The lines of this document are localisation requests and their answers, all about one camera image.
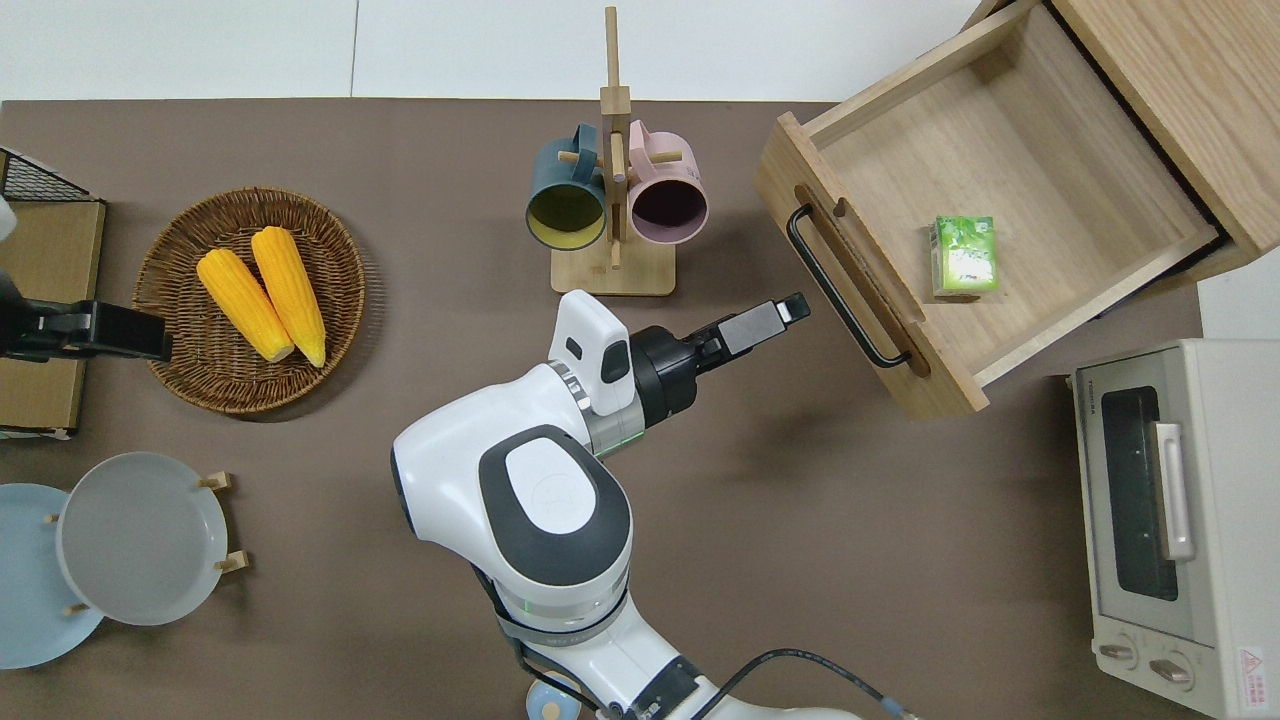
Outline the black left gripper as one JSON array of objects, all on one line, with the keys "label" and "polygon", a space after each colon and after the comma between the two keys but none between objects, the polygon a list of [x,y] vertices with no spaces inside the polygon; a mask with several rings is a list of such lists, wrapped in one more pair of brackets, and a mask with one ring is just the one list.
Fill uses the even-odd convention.
[{"label": "black left gripper", "polygon": [[[93,348],[88,347],[93,322]],[[1,355],[46,363],[110,354],[155,363],[172,359],[172,336],[163,316],[132,307],[83,300],[76,304],[28,300],[1,273]]]}]

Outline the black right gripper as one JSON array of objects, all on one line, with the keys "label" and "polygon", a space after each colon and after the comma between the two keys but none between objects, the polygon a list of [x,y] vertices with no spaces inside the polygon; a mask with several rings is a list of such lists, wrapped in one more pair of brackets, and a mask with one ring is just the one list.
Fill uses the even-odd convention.
[{"label": "black right gripper", "polygon": [[644,420],[663,421],[689,409],[700,374],[750,352],[810,314],[805,296],[796,292],[721,318],[681,340],[662,325],[632,333],[631,363]]}]

